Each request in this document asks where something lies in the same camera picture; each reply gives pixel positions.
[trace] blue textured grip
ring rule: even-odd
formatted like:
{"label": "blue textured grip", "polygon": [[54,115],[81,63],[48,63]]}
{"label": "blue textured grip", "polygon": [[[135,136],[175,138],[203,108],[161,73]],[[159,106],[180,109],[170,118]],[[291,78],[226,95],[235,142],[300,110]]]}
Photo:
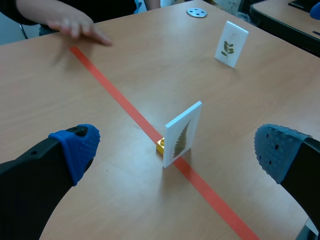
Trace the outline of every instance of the blue textured grip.
{"label": "blue textured grip", "polygon": [[316,5],[311,8],[310,11],[310,17],[313,19],[320,20],[320,2],[318,2]]}
{"label": "blue textured grip", "polygon": [[311,136],[288,127],[266,124],[255,133],[254,149],[263,170],[277,184],[285,178],[302,142]]}
{"label": "blue textured grip", "polygon": [[79,127],[87,127],[85,136],[77,136],[66,130],[51,133],[50,138],[61,143],[64,159],[69,168],[73,186],[77,185],[83,177],[89,161],[96,156],[100,142],[99,130],[90,124],[81,124]]}

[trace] leaf picture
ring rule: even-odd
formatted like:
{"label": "leaf picture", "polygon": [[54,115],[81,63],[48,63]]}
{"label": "leaf picture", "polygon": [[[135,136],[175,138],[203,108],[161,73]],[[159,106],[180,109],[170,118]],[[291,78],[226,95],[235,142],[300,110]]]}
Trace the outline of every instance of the leaf picture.
{"label": "leaf picture", "polygon": [[223,56],[226,56],[226,58],[228,58],[229,54],[233,54],[235,51],[232,48],[234,45],[233,44],[229,44],[227,41],[224,41],[224,45],[223,45],[223,49],[224,51],[221,51],[221,54]]}
{"label": "leaf picture", "polygon": [[190,123],[190,120],[182,130],[178,140],[175,143],[174,154],[173,154],[174,158],[178,156],[187,146],[187,129],[188,129],[189,123]]}

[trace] metal washer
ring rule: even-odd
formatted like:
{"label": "metal washer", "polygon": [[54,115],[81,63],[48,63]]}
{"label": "metal washer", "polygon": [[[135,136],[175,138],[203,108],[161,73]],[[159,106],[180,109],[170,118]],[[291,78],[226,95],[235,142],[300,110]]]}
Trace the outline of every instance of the metal washer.
{"label": "metal washer", "polygon": [[208,15],[206,10],[197,7],[189,8],[186,13],[194,18],[205,18]]}

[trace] red tape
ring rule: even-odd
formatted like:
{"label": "red tape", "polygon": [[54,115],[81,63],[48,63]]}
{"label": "red tape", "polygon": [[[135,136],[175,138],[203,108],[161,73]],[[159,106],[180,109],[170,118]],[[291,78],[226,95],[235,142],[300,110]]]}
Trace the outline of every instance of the red tape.
{"label": "red tape", "polygon": [[[161,134],[157,132],[157,130],[144,118],[144,116],[141,115],[141,113],[128,101],[128,99],[126,99],[126,97],[123,96],[122,93],[96,68],[96,66],[90,62],[79,48],[74,46],[70,48],[70,51],[154,143],[162,139]],[[182,157],[179,157],[175,162],[173,162],[173,164],[241,239],[259,239],[257,235],[244,223],[244,221],[241,220],[241,218]]]}

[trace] hand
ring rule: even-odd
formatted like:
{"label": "hand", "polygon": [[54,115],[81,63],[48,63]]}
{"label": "hand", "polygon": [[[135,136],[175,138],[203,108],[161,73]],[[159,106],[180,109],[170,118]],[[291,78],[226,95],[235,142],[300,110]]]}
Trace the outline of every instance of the hand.
{"label": "hand", "polygon": [[58,30],[65,35],[71,36],[75,40],[84,35],[104,45],[112,45],[109,38],[98,30],[92,19],[83,12],[76,16],[64,17],[60,21],[49,21],[47,25],[53,30]]}

